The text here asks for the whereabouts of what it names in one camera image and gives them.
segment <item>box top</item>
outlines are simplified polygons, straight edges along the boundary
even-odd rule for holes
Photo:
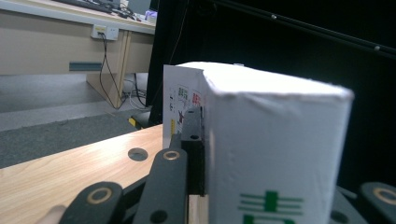
[[[353,92],[331,84],[260,71],[226,63],[183,63],[179,66],[203,70],[212,91],[219,94],[256,92],[273,95],[320,95],[353,98]]]

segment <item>brass ring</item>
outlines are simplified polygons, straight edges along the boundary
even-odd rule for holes
[[[104,191],[106,194],[104,197],[100,198],[100,199],[94,199],[93,195],[99,191]],[[87,202],[90,204],[99,204],[99,203],[103,203],[105,201],[107,201],[110,197],[111,197],[112,191],[110,188],[99,188],[96,190],[93,190],[87,197]]]
[[[392,205],[396,205],[396,200],[395,199],[386,198],[386,197],[384,197],[384,195],[381,194],[382,192],[386,192],[386,193],[391,194],[391,195],[396,197],[396,192],[395,191],[390,190],[390,189],[375,188],[373,190],[373,192],[374,192],[375,197],[377,197],[382,202],[389,203],[389,204],[392,204]]]
[[[180,157],[180,154],[176,151],[167,151],[163,153],[163,158],[169,161],[177,160]]]

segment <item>green logo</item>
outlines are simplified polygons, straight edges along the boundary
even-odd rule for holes
[[[295,224],[293,216],[301,216],[303,199],[280,197],[277,191],[267,190],[264,195],[241,194],[238,209],[244,212],[243,224]]]

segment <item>keyboard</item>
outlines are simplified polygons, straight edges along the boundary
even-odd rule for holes
[[[65,4],[73,5],[73,6],[76,6],[76,7],[85,7],[85,8],[88,8],[88,9],[101,11],[101,12],[106,12],[106,13],[112,13],[113,12],[108,7],[99,6],[99,5],[96,5],[94,3],[90,3],[90,2],[83,2],[83,1],[78,1],[78,0],[52,0],[52,1],[65,3]]]

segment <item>black backdrop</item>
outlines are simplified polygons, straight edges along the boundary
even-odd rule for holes
[[[164,64],[242,63],[342,85],[355,92],[355,101],[338,185],[354,191],[368,181],[396,186],[396,60],[232,9],[227,1],[165,2],[148,73],[154,123],[162,122]],[[396,16],[389,10],[396,8],[394,1],[229,2],[396,48]]]

